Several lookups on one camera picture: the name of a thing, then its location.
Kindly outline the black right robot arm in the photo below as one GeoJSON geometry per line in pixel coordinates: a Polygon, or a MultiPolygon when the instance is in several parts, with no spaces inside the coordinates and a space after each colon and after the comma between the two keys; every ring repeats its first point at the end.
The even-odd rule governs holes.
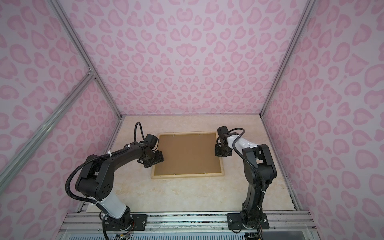
{"type": "Polygon", "coordinates": [[[254,144],[238,133],[219,133],[215,155],[226,158],[233,152],[243,160],[248,191],[241,211],[227,214],[228,228],[235,234],[246,229],[256,230],[261,236],[263,230],[270,228],[267,214],[263,212],[263,202],[267,188],[277,177],[276,166],[268,145],[254,144]]]}

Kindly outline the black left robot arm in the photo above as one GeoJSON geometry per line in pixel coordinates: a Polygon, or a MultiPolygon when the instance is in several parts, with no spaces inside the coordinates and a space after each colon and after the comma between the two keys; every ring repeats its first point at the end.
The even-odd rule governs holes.
{"type": "Polygon", "coordinates": [[[104,213],[104,230],[132,230],[134,220],[130,208],[113,193],[115,171],[132,161],[138,161],[145,168],[163,162],[162,152],[156,150],[158,142],[156,136],[148,134],[144,140],[127,144],[118,151],[89,156],[68,176],[67,195],[99,208],[104,213]]]}

